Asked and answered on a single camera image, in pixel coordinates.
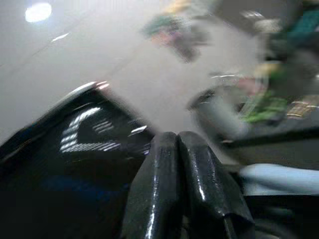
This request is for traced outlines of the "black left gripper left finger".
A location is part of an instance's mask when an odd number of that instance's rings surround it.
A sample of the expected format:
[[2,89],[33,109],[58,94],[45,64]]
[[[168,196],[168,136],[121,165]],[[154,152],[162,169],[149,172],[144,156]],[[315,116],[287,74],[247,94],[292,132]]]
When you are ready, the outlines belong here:
[[122,239],[180,238],[183,217],[180,172],[176,134],[156,135],[130,186]]

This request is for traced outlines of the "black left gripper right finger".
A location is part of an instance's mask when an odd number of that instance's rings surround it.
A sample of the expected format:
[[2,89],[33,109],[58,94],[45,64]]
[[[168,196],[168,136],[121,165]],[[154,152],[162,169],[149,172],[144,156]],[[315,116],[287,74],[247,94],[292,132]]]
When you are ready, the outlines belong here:
[[255,223],[241,190],[208,143],[184,131],[178,146],[185,172],[191,232],[199,239],[254,239]]

